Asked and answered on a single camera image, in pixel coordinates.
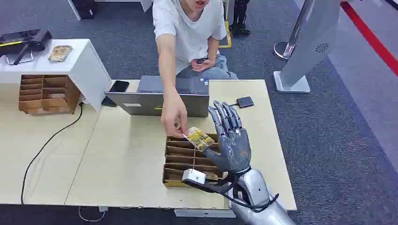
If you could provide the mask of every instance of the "wire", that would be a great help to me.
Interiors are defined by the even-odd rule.
[[[26,168],[25,171],[25,175],[23,176],[23,182],[22,182],[22,190],[21,190],[21,204],[24,205],[23,203],[23,191],[25,190],[25,181],[26,181],[26,175],[28,174],[29,168],[32,165],[33,161],[35,161],[35,159],[39,156],[39,154],[41,153],[41,151],[45,148],[45,146],[51,141],[51,139],[53,139],[57,134],[59,134],[61,131],[65,130],[66,128],[72,126],[73,124],[75,124],[77,121],[79,121],[79,119],[82,117],[83,114],[83,107],[82,107],[83,103],[81,102],[79,104],[80,106],[80,115],[79,117],[71,124],[67,125],[66,127],[62,128],[61,130],[57,131],[57,133],[53,134],[53,136],[50,137],[50,139],[48,139],[48,141],[43,145],[43,147],[41,147],[40,151],[38,151],[38,153],[36,154],[36,156],[31,160],[31,162],[29,163],[28,167]]]
[[[84,221],[87,221],[87,222],[98,222],[98,221],[102,220],[102,219],[105,217],[106,211],[103,211],[103,212],[102,212],[102,216],[101,216],[101,218],[99,218],[99,219],[94,219],[94,220],[86,219],[86,218],[84,218],[84,217],[82,216],[82,214],[80,213],[80,208],[81,208],[81,206],[79,206],[79,209],[77,209],[77,212],[79,213],[79,217],[80,217],[82,220],[84,220]]]
[[[271,201],[269,201],[268,203],[266,203],[264,205],[248,205],[245,203],[241,203],[241,202],[235,200],[234,198],[229,197],[225,193],[220,193],[220,194],[222,196],[224,196],[225,198],[227,198],[228,200],[230,200],[231,202],[241,205],[243,207],[250,208],[250,209],[254,210],[255,212],[261,212],[261,211],[265,210],[268,206],[270,206],[272,203],[274,203],[277,200],[277,198],[279,197],[279,194],[276,194],[275,197]]]

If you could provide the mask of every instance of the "cardboard box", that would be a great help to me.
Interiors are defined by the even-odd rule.
[[[67,75],[22,75],[19,110],[26,114],[74,114],[80,91]]]
[[[219,152],[217,135],[208,135],[216,141],[211,146],[212,150]],[[196,150],[187,139],[167,137],[164,156],[163,184],[167,187],[190,187],[181,182],[184,171],[190,168],[206,173],[209,182],[217,182],[223,178],[217,166]]]

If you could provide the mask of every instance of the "robotic arm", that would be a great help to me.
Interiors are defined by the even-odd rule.
[[[251,148],[247,131],[236,110],[225,102],[214,101],[208,108],[218,135],[220,154],[210,148],[203,151],[228,176],[216,184],[206,181],[206,175],[194,169],[184,172],[183,182],[228,199],[228,207],[249,225],[295,225],[278,203],[279,194],[272,197],[264,178],[250,167]]]

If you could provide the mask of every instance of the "red stripe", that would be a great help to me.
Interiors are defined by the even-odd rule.
[[[375,52],[382,58],[382,60],[387,64],[387,66],[398,76],[398,60],[387,50],[386,47],[377,39],[376,35],[367,27],[367,25],[361,20],[355,10],[351,5],[343,1],[340,3],[341,8],[347,13],[348,17],[355,24],[357,29],[367,40],[367,42],[372,46]]]

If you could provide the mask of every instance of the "person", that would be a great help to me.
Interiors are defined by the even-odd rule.
[[[234,20],[229,26],[230,31],[234,36],[250,35],[250,30],[246,29],[246,10],[247,4],[250,0],[235,0],[234,5]]]
[[[187,111],[175,88],[176,76],[237,79],[218,52],[219,40],[226,36],[222,0],[154,0],[153,25],[163,84],[161,122],[166,135],[183,138]]]

